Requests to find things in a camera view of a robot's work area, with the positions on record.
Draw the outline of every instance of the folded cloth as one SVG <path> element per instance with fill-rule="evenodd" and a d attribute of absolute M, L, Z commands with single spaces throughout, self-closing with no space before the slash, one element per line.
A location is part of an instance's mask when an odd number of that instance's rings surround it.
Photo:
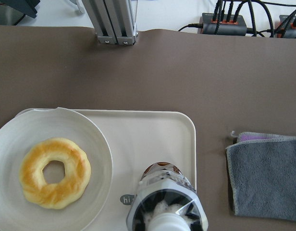
<path fill-rule="evenodd" d="M 235 215 L 296 221 L 296 137 L 243 132 L 227 162 Z"/>

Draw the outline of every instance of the ring-shaped bread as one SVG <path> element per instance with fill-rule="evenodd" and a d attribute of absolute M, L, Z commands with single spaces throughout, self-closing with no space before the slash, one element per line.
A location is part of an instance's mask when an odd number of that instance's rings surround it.
<path fill-rule="evenodd" d="M 50 161 L 61 161 L 65 177 L 48 184 L 43 168 Z M 44 208 L 62 209 L 79 199 L 90 179 L 90 163 L 86 153 L 66 138 L 51 138 L 36 144 L 24 157 L 19 180 L 25 198 Z"/>

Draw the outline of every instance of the logo on tray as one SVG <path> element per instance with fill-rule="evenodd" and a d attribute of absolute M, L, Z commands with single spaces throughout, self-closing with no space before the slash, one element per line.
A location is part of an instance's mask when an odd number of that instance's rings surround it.
<path fill-rule="evenodd" d="M 120 201 L 124 205 L 131 205 L 133 200 L 134 200 L 134 195 L 125 194 L 120 197 Z"/>

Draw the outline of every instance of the tray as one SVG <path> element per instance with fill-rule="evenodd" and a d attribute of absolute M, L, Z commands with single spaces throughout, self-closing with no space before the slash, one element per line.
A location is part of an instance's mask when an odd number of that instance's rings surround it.
<path fill-rule="evenodd" d="M 106 137 L 113 159 L 108 200 L 85 229 L 127 231 L 125 219 L 143 171 L 153 163 L 176 165 L 196 189 L 196 133 L 193 122 L 179 112 L 75 111 L 87 116 Z"/>

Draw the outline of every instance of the donut hole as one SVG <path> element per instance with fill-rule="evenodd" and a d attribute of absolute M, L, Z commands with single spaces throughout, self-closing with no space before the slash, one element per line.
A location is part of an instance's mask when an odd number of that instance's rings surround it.
<path fill-rule="evenodd" d="M 59 183 L 65 177 L 65 165 L 61 161 L 50 161 L 42 171 L 48 184 Z"/>

